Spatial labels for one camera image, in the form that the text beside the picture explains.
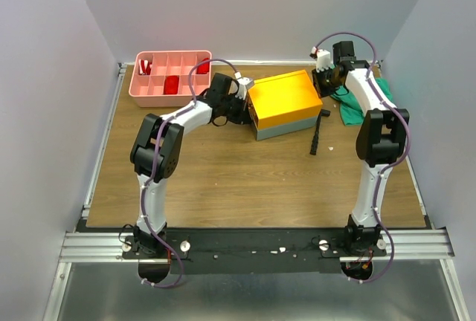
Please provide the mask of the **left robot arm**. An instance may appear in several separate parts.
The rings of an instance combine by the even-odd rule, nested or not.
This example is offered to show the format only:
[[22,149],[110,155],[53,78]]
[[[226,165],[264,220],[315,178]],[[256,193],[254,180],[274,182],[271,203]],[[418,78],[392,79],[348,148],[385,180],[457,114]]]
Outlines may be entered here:
[[130,160],[140,188],[134,243],[146,256],[158,257],[168,248],[160,236],[167,226],[167,182],[178,166],[184,137],[219,117],[235,124],[250,123],[247,96],[253,86],[254,81],[239,72],[232,77],[215,74],[210,86],[184,107],[161,116],[148,114],[143,119]]

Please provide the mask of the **black ribbed tool handle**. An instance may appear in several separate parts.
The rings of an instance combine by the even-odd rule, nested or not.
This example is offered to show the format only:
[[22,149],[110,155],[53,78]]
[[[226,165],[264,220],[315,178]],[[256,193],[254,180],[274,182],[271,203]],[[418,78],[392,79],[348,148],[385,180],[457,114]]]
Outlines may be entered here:
[[312,138],[311,148],[310,148],[310,151],[309,151],[309,153],[311,155],[316,155],[317,154],[318,143],[319,143],[319,131],[320,131],[320,127],[321,127],[322,117],[329,117],[330,115],[331,115],[331,112],[329,110],[326,110],[326,109],[321,109],[321,111],[318,115],[318,118],[317,118],[316,124],[315,124],[315,132],[314,132],[314,135],[313,135],[313,138]]

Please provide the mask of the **yellow and grey drawer box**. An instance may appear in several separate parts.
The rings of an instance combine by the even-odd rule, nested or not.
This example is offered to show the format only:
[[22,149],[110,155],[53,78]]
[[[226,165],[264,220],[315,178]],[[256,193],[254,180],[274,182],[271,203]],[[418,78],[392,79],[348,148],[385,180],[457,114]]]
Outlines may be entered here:
[[256,140],[313,127],[322,106],[305,70],[256,80],[248,90],[248,110]]

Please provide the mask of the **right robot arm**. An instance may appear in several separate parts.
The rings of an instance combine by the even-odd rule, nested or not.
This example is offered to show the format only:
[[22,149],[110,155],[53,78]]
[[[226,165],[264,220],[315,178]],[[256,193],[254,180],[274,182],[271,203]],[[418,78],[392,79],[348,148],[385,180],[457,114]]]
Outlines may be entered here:
[[310,56],[315,60],[312,77],[319,95],[326,97],[345,88],[364,116],[356,139],[356,154],[362,161],[358,197],[342,237],[344,250],[357,256],[379,243],[386,183],[407,155],[409,113],[385,96],[373,66],[356,59],[353,42],[338,42],[332,52],[313,47]]

